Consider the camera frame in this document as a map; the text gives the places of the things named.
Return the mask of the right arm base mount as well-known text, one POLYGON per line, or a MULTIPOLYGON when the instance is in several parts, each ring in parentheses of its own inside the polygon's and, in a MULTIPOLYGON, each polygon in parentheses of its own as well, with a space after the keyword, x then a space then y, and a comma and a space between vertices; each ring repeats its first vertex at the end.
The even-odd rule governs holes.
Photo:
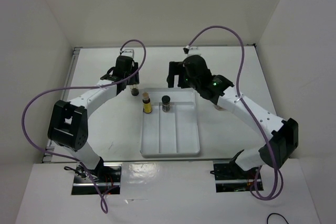
POLYGON ((256 179, 258 168, 254 167, 247 172, 238 172, 235 174, 231 170, 229 161, 213 161, 213 168, 209 172, 215 179, 215 188, 217 193, 233 193, 241 191, 255 191, 254 182, 257 182, 257 189, 263 190, 261 175, 256 179))

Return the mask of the black cap spice jar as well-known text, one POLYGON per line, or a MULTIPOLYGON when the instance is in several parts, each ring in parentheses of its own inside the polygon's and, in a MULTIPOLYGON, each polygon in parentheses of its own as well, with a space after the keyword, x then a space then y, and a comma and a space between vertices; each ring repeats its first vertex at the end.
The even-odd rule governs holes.
POLYGON ((163 112, 169 112, 170 111, 170 102, 171 102, 171 98, 168 95, 164 95, 162 97, 162 110, 163 110, 163 112))

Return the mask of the round brown spice shaker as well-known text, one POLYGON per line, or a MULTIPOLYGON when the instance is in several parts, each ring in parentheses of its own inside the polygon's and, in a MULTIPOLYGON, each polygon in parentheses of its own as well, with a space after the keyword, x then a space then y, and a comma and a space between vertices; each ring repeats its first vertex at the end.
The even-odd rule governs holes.
POLYGON ((219 106, 219 105, 214 105, 214 108, 215 108, 216 110, 218 110, 218 111, 225 111, 225 109, 222 108, 222 107, 219 106))

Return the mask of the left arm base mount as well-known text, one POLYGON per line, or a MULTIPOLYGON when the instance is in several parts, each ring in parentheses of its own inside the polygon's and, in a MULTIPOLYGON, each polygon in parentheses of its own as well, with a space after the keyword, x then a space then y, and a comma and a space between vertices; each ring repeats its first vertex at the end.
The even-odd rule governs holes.
MULTIPOLYGON (((93 182, 89 178, 89 175, 80 165, 76 168, 70 166, 64 166, 64 170, 72 172, 74 180, 72 183, 72 195, 97 195, 97 191, 93 185, 93 182)), ((109 166, 105 174, 101 178, 92 174, 94 182, 97 184, 99 191, 105 195, 119 195, 121 185, 121 165, 109 166)))

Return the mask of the yellow label sauce bottle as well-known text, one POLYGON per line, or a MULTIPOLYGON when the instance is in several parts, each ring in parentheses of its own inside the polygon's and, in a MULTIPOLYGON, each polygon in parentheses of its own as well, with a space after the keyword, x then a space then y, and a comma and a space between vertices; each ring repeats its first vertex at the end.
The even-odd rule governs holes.
POLYGON ((143 112, 150 114, 152 112, 152 105, 149 94, 147 92, 142 93, 143 112))

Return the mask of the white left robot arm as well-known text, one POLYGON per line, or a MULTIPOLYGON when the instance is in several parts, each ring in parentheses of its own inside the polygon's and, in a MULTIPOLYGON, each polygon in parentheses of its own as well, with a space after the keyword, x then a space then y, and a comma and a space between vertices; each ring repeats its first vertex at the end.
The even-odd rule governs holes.
POLYGON ((120 55, 115 66, 100 78, 96 89, 70 101, 59 100, 54 105, 48 138, 81 161, 87 168, 86 176, 93 182, 108 178, 111 169, 104 166, 102 157, 88 143, 88 118, 127 86, 140 83, 138 67, 133 57, 120 55))

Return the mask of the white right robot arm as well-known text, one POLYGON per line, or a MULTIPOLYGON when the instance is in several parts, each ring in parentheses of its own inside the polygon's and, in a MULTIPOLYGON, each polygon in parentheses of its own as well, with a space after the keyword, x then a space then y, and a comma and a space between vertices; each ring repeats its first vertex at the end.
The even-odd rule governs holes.
POLYGON ((194 89, 203 99, 231 112, 264 139, 264 146, 242 150, 230 160, 228 169, 235 178, 242 178, 251 169, 263 165, 280 169, 298 147, 297 121, 284 120, 238 93, 230 80, 213 75, 200 55, 171 61, 167 76, 170 88, 176 76, 178 87, 194 89))

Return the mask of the gold cap glass spray bottle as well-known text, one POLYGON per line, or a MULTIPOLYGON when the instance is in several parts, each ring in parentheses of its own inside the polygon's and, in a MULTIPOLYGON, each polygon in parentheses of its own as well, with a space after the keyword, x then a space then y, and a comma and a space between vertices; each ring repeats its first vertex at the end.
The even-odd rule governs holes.
POLYGON ((138 85, 137 84, 133 84, 130 86, 130 89, 131 89, 131 94, 132 96, 136 97, 139 95, 139 88, 138 88, 138 85))

